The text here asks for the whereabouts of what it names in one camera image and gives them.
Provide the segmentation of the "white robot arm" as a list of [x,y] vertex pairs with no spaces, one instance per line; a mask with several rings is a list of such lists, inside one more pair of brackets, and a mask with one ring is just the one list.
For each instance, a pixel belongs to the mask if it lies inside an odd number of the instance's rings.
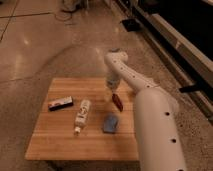
[[115,92],[121,80],[134,91],[133,121],[141,171],[187,171],[175,116],[178,101],[152,78],[126,65],[125,51],[104,56],[106,85]]

